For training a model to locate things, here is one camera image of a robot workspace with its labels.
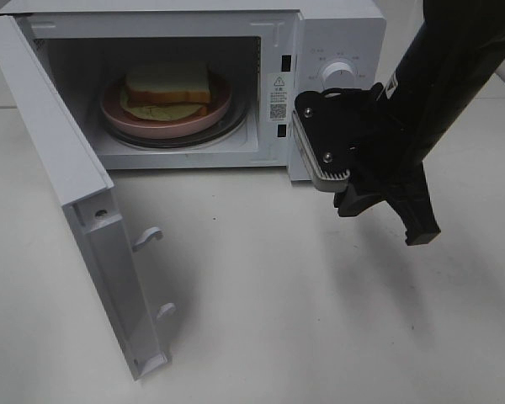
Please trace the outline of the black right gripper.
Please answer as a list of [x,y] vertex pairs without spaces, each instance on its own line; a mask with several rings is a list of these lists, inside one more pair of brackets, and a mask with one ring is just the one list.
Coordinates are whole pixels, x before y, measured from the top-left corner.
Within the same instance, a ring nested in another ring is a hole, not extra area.
[[391,116],[388,106],[383,86],[375,102],[378,128],[357,150],[356,171],[348,187],[335,193],[333,205],[339,217],[349,218],[385,201],[406,228],[405,243],[425,245],[441,230],[423,164],[410,156],[411,131]]

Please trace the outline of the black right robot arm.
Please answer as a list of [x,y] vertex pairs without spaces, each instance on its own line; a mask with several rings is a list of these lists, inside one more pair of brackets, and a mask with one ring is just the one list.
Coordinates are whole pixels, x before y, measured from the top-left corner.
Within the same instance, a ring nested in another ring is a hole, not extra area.
[[344,93],[351,173],[341,217],[386,202],[410,246],[440,232],[424,158],[505,60],[505,1],[426,1],[423,24],[386,85]]

